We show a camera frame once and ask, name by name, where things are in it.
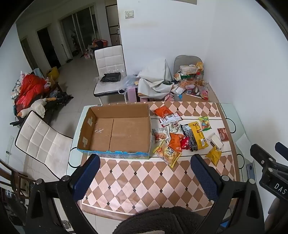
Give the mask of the small yellow snack bag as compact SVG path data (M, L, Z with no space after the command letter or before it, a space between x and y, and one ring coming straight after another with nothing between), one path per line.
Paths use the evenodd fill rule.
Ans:
M220 161L222 152L217 148L217 146L213 146L212 149L206 155L206 158L210 159L213 165L216 167L218 162Z

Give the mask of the yellow black noodle pack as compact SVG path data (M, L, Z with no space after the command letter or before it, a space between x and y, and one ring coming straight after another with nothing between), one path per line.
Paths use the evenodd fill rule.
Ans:
M184 136L188 138L188 145L191 151L199 151L208 147L206 138L197 121L181 124L181 130Z

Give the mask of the small red snack packet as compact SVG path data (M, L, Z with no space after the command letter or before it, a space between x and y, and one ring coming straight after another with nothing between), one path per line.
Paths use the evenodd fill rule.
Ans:
M189 150L190 146L189 146L189 137L183 137L180 141L181 144L181 149L182 150Z

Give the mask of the egg biscuit snack bag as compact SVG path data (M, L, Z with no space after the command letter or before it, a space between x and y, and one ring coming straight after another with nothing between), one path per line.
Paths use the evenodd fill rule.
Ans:
M153 150L153 153L160 157L170 168L174 167L182 154L169 147L164 141Z

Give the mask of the orange snack bag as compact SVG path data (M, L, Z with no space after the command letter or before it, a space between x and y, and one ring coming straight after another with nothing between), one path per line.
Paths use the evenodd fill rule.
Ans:
M168 146L174 151L182 152L181 140L184 138L183 134L170 133L170 142Z

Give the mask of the red white snack pack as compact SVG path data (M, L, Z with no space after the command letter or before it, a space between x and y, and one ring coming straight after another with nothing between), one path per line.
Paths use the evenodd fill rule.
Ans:
M174 113L174 114L169 114L165 116L164 118L160 118L159 122L163 127L165 127L165 126L168 126L170 123L179 122L181 120L182 120L181 116L179 116L178 113Z

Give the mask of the orange chip bag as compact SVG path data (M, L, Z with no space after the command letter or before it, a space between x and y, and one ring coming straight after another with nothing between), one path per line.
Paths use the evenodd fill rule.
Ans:
M155 115L159 116L160 118L165 118L166 116L173 114L173 112L166 106L157 108L153 112Z

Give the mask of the pile of snacks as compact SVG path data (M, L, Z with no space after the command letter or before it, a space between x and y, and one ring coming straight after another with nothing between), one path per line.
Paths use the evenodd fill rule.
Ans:
M208 100L206 81L200 77L203 71L204 65L201 61L195 64L180 65L174 74L176 84L171 92L175 95L185 93L189 96Z

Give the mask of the grey chair with snacks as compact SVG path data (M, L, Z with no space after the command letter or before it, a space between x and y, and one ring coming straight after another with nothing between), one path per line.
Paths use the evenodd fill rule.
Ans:
M174 60L173 72L174 79L176 81L180 80L180 76L177 73L180 71L180 66L184 65L196 65L197 63L202 62L202 60L197 56L188 56L188 55L179 55Z

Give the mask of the green candy bag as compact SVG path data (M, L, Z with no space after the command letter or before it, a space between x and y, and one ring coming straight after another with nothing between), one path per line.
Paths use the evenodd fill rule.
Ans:
M207 116L199 117L199 121L200 121L200 124L201 124L202 131L208 131L208 130L211 129L209 118Z

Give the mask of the small cat picture packet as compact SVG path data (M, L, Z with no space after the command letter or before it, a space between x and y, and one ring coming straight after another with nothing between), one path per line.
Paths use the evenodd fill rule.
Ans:
M177 133L179 131L180 124L177 121L171 122L169 124L170 133Z

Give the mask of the white goose plush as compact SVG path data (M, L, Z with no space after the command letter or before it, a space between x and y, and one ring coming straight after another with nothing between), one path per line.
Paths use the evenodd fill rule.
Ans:
M45 105L50 102L50 101L55 101L57 98L43 98L43 99L38 99L33 102L33 104L26 109L22 109L17 116L24 118L26 117L30 111L35 111L40 117L44 118L45 115Z

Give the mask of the white cloth bag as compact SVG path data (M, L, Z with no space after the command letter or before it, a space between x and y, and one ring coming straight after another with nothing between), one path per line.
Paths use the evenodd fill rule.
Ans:
M172 76L166 59L153 60L141 70L138 95L141 98L163 99L172 89Z

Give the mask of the red plastic bag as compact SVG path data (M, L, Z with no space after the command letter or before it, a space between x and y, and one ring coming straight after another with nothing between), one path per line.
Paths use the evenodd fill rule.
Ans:
M49 91L45 79L34 74L28 74L24 77L19 96L16 98L15 105L17 112L31 106L38 95L43 95Z

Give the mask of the pink suitcase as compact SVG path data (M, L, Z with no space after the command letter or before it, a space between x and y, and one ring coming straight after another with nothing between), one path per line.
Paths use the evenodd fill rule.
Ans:
M127 90L127 98L129 103L137 102L137 88L129 88Z

